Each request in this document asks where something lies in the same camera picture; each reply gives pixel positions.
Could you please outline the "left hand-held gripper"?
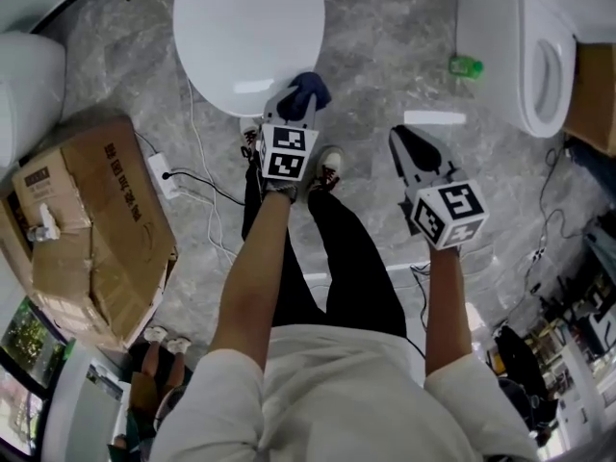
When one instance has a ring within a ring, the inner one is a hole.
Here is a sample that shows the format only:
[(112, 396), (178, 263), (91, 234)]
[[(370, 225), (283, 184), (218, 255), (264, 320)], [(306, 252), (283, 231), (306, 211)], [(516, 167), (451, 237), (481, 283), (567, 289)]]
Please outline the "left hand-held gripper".
[(299, 182), (317, 142), (317, 96), (310, 95), (304, 118), (284, 120), (278, 104), (292, 93), (282, 89), (266, 103), (263, 123), (256, 140), (256, 152), (265, 178)]

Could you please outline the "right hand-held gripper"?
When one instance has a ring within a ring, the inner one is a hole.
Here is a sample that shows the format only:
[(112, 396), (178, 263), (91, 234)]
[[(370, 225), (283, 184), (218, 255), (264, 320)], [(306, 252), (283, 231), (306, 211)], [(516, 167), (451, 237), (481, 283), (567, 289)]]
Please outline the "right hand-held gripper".
[(390, 131), (389, 147), (407, 186), (410, 224), (434, 249), (459, 247), (476, 239), (490, 213), (476, 180), (454, 167), (430, 139), (397, 125)]

